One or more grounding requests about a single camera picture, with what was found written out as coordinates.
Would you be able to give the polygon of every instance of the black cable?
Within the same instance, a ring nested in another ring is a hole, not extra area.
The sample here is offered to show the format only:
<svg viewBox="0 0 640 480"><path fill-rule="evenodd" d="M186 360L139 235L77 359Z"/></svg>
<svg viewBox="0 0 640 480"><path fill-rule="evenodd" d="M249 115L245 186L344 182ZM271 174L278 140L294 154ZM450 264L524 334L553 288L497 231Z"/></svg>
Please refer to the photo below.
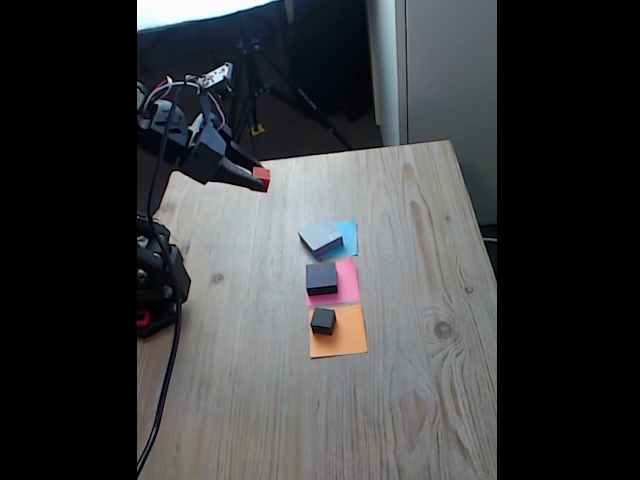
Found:
<svg viewBox="0 0 640 480"><path fill-rule="evenodd" d="M173 365L176 361L176 354L178 352L178 341L180 340L180 326L182 323L182 295L180 294L180 290L177 287L178 285L178 275L176 273L176 268L173 262L171 261L171 254L169 250L165 246L164 242L160 240L158 236L158 232L155 229L153 224L153 216L151 215L151 196L153 194L153 187L156 183L156 177L158 176L158 170L160 169L160 162L163 160L164 151L167 147L167 139L169 138L169 128L171 125L171 119L173 118L173 113L176 110L176 106L180 102L180 95L184 88L184 84L178 87L176 91L176 98L171 105L171 109L169 110L169 117L167 118L167 123L164 127L164 133L162 134L162 141L160 143L160 153L158 154L158 160L156 162L156 168L153 172L153 178L151 180L151 187L149 187L149 198L147 202L147 221L149 222L149 226L151 228L151 232L153 234L154 239L160 245L160 249L162 250L162 257L169 268L169 273L171 274L171 278L173 280L173 284L176 285L176 291L174 292L176 296L176 324L173 334L173 342L171 344L171 352L169 353L169 362L167 363L167 370L164 374L164 380L162 381L162 388L160 390L160 398L158 399L158 406L156 407L156 416L153 420L153 426L151 427L151 432L149 433L149 438L147 439L147 443L144 446L144 450L142 450L142 454L138 459L137 466L137 474L136 478L140 476L140 472L142 472L142 468L144 467L145 462L147 461L147 457L149 456L149 452L153 447L153 444L156 441L156 437L158 436L158 430L160 429L160 422L162 421L162 413L164 411L164 403L167 399L167 390L169 390L169 381L171 380L171 373L173 372Z"/></svg>

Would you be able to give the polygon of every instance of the white wall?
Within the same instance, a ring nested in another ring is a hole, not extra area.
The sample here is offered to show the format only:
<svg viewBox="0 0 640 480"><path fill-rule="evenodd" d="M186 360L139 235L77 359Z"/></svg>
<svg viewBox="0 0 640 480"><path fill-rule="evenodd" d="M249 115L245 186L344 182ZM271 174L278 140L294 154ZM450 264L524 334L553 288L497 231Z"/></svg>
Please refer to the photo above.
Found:
<svg viewBox="0 0 640 480"><path fill-rule="evenodd" d="M407 142L405 0L367 0L376 123L384 145Z"/></svg>
<svg viewBox="0 0 640 480"><path fill-rule="evenodd" d="M497 223L497 1L406 0L406 25L408 141L451 139L478 223Z"/></svg>

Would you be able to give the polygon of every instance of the gray block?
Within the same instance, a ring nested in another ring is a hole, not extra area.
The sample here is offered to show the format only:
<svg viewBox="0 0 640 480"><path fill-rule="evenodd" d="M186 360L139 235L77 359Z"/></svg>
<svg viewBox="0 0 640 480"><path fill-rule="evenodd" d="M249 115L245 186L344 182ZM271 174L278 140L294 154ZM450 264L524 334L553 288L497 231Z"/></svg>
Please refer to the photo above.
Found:
<svg viewBox="0 0 640 480"><path fill-rule="evenodd" d="M342 232L331 222L309 225L298 231L298 235L316 258L342 245Z"/></svg>

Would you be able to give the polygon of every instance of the wood grain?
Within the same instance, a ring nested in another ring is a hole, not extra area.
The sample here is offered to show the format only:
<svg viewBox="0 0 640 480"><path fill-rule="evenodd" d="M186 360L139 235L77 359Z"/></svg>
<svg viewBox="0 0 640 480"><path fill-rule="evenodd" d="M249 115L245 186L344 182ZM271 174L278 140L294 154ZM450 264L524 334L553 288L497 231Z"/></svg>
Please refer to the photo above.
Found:
<svg viewBox="0 0 640 480"><path fill-rule="evenodd" d="M452 145L266 167L266 195L169 182L192 285L141 478L496 478L496 280ZM353 217L369 353L312 360L297 231ZM171 335L138 342L138 452Z"/></svg>

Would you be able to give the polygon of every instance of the dark gray block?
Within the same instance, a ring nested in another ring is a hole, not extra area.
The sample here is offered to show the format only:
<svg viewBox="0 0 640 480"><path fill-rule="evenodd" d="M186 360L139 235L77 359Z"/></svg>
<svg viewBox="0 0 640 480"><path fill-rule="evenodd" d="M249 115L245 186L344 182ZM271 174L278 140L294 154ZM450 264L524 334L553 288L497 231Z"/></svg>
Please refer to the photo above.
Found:
<svg viewBox="0 0 640 480"><path fill-rule="evenodd" d="M325 295L338 292L338 272L335 262L307 265L307 293Z"/></svg>
<svg viewBox="0 0 640 480"><path fill-rule="evenodd" d="M336 312L327 308L316 308L311 317L311 330L315 334L333 335L336 326Z"/></svg>

